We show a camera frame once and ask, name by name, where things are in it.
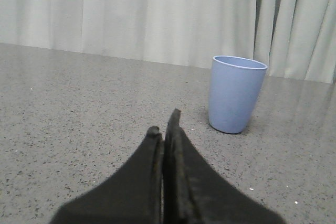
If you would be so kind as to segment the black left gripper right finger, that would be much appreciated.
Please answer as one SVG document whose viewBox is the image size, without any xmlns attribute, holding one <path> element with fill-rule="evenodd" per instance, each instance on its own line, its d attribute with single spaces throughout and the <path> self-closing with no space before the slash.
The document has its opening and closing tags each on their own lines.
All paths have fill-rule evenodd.
<svg viewBox="0 0 336 224">
<path fill-rule="evenodd" d="M 197 151 L 174 109 L 164 141 L 164 223 L 285 223 L 226 181 Z"/>
</svg>

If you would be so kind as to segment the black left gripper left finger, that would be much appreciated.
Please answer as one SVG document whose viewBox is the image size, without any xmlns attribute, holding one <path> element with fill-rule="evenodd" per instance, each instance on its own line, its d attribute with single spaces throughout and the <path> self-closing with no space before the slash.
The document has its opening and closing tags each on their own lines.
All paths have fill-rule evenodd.
<svg viewBox="0 0 336 224">
<path fill-rule="evenodd" d="M 63 204 L 51 223 L 161 223 L 163 140 L 150 127 L 132 156 L 107 180 Z"/>
</svg>

